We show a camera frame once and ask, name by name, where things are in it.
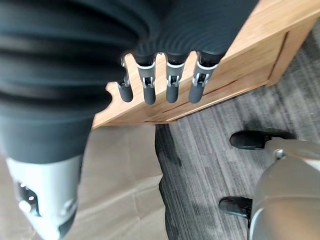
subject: robotic hand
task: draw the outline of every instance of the robotic hand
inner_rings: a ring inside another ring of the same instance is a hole
[[[83,154],[94,115],[132,99],[121,65],[132,53],[148,104],[155,56],[166,54],[167,99],[198,51],[190,101],[200,100],[257,0],[3,0],[0,2],[0,146],[16,199],[46,240],[74,221]]]

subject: gray carpet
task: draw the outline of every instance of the gray carpet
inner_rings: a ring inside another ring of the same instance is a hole
[[[212,106],[156,131],[170,240],[245,240],[244,219],[221,214],[224,196],[252,197],[272,163],[265,151],[229,144],[243,129],[280,129],[320,143],[320,22],[282,80]]]

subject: metal bracket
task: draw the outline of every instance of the metal bracket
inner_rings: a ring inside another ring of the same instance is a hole
[[[144,89],[147,87],[154,88],[156,80],[156,61],[150,66],[141,66],[137,64],[140,79]]]
[[[130,86],[130,79],[129,79],[128,69],[127,69],[127,64],[123,58],[121,58],[121,66],[125,69],[125,76],[123,77],[122,81],[116,82],[119,89],[123,86],[125,86],[126,88]]]
[[[179,87],[179,83],[182,77],[182,73],[184,71],[185,63],[179,65],[173,65],[169,62],[166,63],[166,84],[168,87],[172,85],[174,87]],[[171,83],[172,77],[176,76],[175,82]]]
[[[217,66],[218,64],[210,67],[202,66],[199,60],[197,60],[193,72],[192,84],[194,86],[201,84],[202,87],[205,87]]]

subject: wooden cabinet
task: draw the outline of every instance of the wooden cabinet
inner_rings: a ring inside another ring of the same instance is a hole
[[[214,71],[197,104],[188,100],[196,53],[188,57],[177,102],[166,101],[166,60],[156,58],[156,102],[144,102],[136,63],[127,55],[132,102],[123,102],[117,85],[107,86],[113,101],[95,116],[93,127],[168,123],[263,85],[275,84],[320,16],[320,0],[260,0],[225,57]]]

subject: wooden drawer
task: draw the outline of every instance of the wooden drawer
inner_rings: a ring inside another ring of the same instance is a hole
[[[281,50],[284,37],[284,34],[269,37],[261,44],[236,57],[227,53],[214,71],[205,87],[201,101],[197,104],[189,103],[188,99],[197,60],[195,52],[192,52],[186,61],[179,86],[179,97],[175,103],[166,101],[166,59],[164,55],[158,54],[155,81],[156,102],[152,106],[148,106],[144,102],[143,88],[136,64],[132,55],[128,55],[125,60],[134,95],[133,101],[129,103],[121,101],[117,85],[113,82],[110,83],[107,90],[112,94],[114,101],[105,110],[106,112],[97,114],[95,124],[119,125],[172,121],[262,86],[266,84]]]

